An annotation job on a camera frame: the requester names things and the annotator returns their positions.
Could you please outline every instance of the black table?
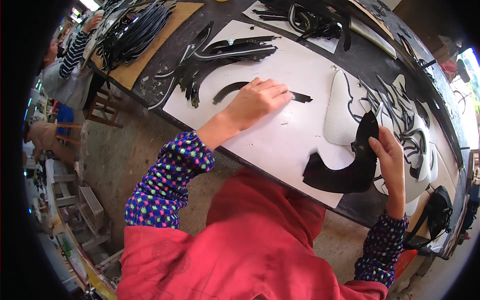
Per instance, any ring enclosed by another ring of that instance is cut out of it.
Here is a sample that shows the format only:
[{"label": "black table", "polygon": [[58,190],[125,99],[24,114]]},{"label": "black table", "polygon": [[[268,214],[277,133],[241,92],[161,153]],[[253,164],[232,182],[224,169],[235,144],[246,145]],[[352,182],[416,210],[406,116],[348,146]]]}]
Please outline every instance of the black table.
[{"label": "black table", "polygon": [[[256,21],[245,17],[241,12],[247,9],[254,2],[255,0],[227,2],[206,1],[206,4],[199,11],[193,14],[189,19],[187,19],[187,21],[185,21],[185,23],[183,23],[171,35],[171,37],[163,44],[159,51],[152,57],[141,75],[138,77],[131,91],[125,89],[112,78],[108,78],[108,81],[115,84],[115,86],[117,86],[120,90],[125,92],[127,95],[129,95],[145,107],[156,104],[162,98],[162,94],[166,92],[167,86],[165,86],[164,84],[158,85],[157,81],[154,81],[155,74],[158,71],[163,70],[164,67],[168,67],[169,69],[171,67],[174,67],[177,60],[179,59],[179,56],[181,55],[181,53],[183,53],[186,46],[211,20],[215,21],[214,28],[211,34],[212,37],[215,36],[231,20],[238,20],[266,28],[270,31],[281,34],[290,39],[296,39],[296,36],[291,33],[285,32],[276,27],[257,23]],[[360,0],[359,2],[361,2],[365,8],[371,11],[373,10],[372,4],[377,3],[374,0]],[[401,33],[405,35],[402,29],[400,29],[400,27],[403,27],[409,32],[410,36],[412,37],[409,38],[409,42],[412,47],[420,55],[422,55],[426,61],[432,60],[433,57],[431,53],[423,50],[423,48],[417,43],[417,41],[413,38],[415,34],[408,28],[408,26],[406,26],[392,12],[386,13],[388,15],[386,18],[384,18],[384,22],[390,28],[394,37],[397,35],[396,33]],[[362,19],[362,15],[364,17],[364,14],[360,12],[359,15],[355,15],[355,17],[357,17],[361,21],[364,21]],[[354,32],[351,33],[351,48],[349,51],[345,52],[343,51],[342,47],[343,39],[344,37],[342,35],[342,39],[339,41],[335,54],[332,54],[308,41],[301,42],[301,44],[333,61],[353,76],[361,78],[367,85],[378,87],[379,90],[384,93],[385,91],[382,90],[382,88],[377,82],[375,73],[378,73],[386,82],[392,82],[400,73],[404,74],[407,89],[406,92],[408,97],[410,99],[413,99],[415,97],[418,99],[422,99],[422,95],[424,95],[424,87],[420,87],[418,85],[418,79],[412,74],[409,67],[407,67],[408,62],[405,62],[405,60],[401,58],[393,60],[388,54],[386,54],[383,50],[378,48],[372,42]],[[99,74],[105,76],[105,74],[98,70],[95,64],[93,64],[92,62],[89,62],[89,66]],[[445,103],[449,105],[451,110],[453,111],[453,116],[451,116],[450,118],[441,119],[437,116],[437,120],[441,124],[445,123],[446,126],[453,126],[456,132],[456,137],[460,141],[460,146],[466,145],[466,140],[463,136],[463,131],[459,121],[457,120],[456,122],[452,122],[452,120],[455,120],[455,116],[459,116],[457,103],[455,102],[455,96],[445,76],[440,70],[440,67],[437,64],[434,65],[434,70],[434,76],[436,78],[435,88],[438,91],[437,96],[442,95]],[[147,76],[149,77],[149,79],[142,83],[142,79]],[[162,107],[163,105],[156,108],[155,110],[152,110],[152,112],[162,117],[163,119],[168,120],[173,125],[182,130],[191,130],[191,128],[164,112],[161,109]],[[265,174],[266,176],[271,177],[269,174],[266,174],[264,171],[257,168],[256,166],[250,165],[247,161],[236,156],[225,148],[220,147],[218,151],[245,166],[253,168]],[[464,158],[464,160],[468,161],[468,154],[466,154],[466,158]],[[454,213],[451,222],[452,225],[458,222],[461,215],[461,207],[463,207],[466,195],[465,186],[466,171],[465,169],[463,169],[460,170],[460,176],[456,190]],[[319,205],[322,205],[320,202],[316,200],[314,201]],[[345,194],[340,200],[337,208],[327,208],[337,214],[353,220],[358,224],[370,228],[375,224],[377,217],[382,213],[383,209],[385,208],[386,201],[387,196],[378,192],[375,187],[372,186],[367,192],[364,193]],[[452,234],[450,234],[450,236],[447,238],[447,242],[445,243],[444,248],[447,247],[450,242],[452,242],[451,235]],[[417,241],[423,240],[423,238],[420,237],[416,237],[416,239]],[[444,256],[445,250],[442,249],[442,251],[440,251],[440,253],[437,255]]]}]

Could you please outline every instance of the white cutting board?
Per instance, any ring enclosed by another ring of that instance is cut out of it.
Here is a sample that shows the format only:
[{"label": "white cutting board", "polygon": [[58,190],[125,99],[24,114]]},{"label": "white cutting board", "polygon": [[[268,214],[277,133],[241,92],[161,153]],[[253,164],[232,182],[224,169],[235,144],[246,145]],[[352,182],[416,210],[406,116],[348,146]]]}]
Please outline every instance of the white cutting board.
[{"label": "white cutting board", "polygon": [[[257,26],[251,30],[251,26],[231,21],[210,43],[233,38],[278,36]],[[353,161],[353,155],[346,147],[331,144],[324,138],[324,119],[336,73],[332,70],[335,64],[285,37],[270,44],[277,46],[278,50],[262,62],[237,62],[218,68],[207,76],[200,86],[198,108],[192,107],[177,86],[164,111],[191,128],[199,129],[238,93],[231,93],[214,105],[213,97],[223,87],[238,81],[251,81],[255,77],[273,78],[287,84],[291,91],[311,96],[310,103],[291,101],[222,146],[284,183],[335,208],[342,194],[317,190],[302,182],[302,173],[311,152],[318,151],[327,166],[333,169],[344,168]],[[345,74],[354,99],[365,97],[366,90],[357,87],[358,79],[347,72]]]}]

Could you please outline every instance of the patterned sleeve cover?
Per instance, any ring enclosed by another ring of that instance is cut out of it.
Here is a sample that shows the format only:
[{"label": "patterned sleeve cover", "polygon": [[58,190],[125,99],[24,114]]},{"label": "patterned sleeve cover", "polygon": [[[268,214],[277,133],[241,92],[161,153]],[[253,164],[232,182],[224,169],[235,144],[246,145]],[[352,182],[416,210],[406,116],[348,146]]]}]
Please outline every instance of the patterned sleeve cover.
[{"label": "patterned sleeve cover", "polygon": [[187,183],[212,169],[215,160],[195,132],[184,132],[158,153],[125,205],[127,226],[178,229],[178,210],[187,205]]},{"label": "patterned sleeve cover", "polygon": [[406,215],[403,219],[394,219],[384,210],[363,243],[363,256],[355,263],[355,280],[377,281],[390,288],[407,228]]}]

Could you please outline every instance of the green object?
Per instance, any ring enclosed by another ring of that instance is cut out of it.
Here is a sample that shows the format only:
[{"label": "green object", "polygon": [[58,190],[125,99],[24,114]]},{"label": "green object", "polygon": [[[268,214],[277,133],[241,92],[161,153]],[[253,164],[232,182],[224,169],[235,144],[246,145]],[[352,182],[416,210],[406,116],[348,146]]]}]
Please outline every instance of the green object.
[{"label": "green object", "polygon": [[68,245],[68,241],[66,238],[63,238],[62,241],[63,241],[63,252],[65,253],[66,257],[70,257],[70,255],[72,254],[72,249]]}]

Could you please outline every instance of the red jacket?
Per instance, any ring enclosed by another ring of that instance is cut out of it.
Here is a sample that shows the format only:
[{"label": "red jacket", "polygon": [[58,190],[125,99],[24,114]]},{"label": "red jacket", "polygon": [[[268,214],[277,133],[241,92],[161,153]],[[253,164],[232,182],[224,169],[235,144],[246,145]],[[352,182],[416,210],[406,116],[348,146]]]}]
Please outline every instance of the red jacket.
[{"label": "red jacket", "polygon": [[127,226],[121,299],[385,299],[372,281],[339,284],[312,249],[325,209],[248,170],[226,181],[197,236]]}]

